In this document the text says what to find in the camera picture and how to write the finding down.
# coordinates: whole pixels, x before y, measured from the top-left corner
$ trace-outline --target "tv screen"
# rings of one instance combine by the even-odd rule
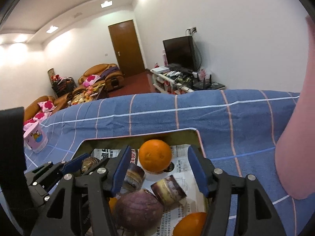
[[[183,36],[163,41],[169,64],[180,64],[192,71],[197,70],[192,36]]]

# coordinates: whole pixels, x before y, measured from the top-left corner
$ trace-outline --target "pink cup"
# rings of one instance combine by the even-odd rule
[[[39,122],[35,122],[23,135],[26,144],[34,153],[40,153],[48,143],[46,134],[42,131]]]

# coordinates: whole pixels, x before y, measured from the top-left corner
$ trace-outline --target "brown leather sofa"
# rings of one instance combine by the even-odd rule
[[[36,99],[32,104],[30,104],[24,111],[24,121],[27,121],[29,119],[32,119],[39,111],[40,107],[37,103],[39,102],[45,102],[45,101],[51,101],[54,103],[54,106],[56,107],[52,114],[58,112],[61,109],[64,109],[67,107],[67,102],[73,98],[72,93],[68,93],[63,95],[60,98],[55,99],[52,96],[42,96],[38,99]]]
[[[85,89],[85,87],[82,84],[90,75],[101,75],[105,70],[113,66],[117,66],[117,65],[116,64],[99,64],[88,69],[78,80],[79,86],[74,90],[73,92],[74,95],[75,93],[78,92],[79,89],[82,89],[82,88]],[[96,87],[97,85],[103,84],[103,83],[106,83],[107,91],[116,90],[123,87],[124,84],[123,84],[122,72],[120,70],[112,72],[109,75],[107,75],[104,80],[97,81],[92,86]]]

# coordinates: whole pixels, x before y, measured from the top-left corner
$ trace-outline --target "door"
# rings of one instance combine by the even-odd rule
[[[133,20],[108,27],[117,61],[124,77],[145,71]]]

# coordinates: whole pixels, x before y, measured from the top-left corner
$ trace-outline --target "orange fruit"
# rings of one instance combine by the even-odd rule
[[[204,212],[189,214],[176,224],[173,236],[200,236],[206,218],[207,213]]]
[[[171,164],[171,160],[172,150],[162,140],[148,140],[139,149],[139,161],[149,172],[159,173],[165,170]]]
[[[117,198],[109,198],[109,208],[111,209],[111,213],[113,213],[114,207],[116,205],[116,202],[118,201]]]

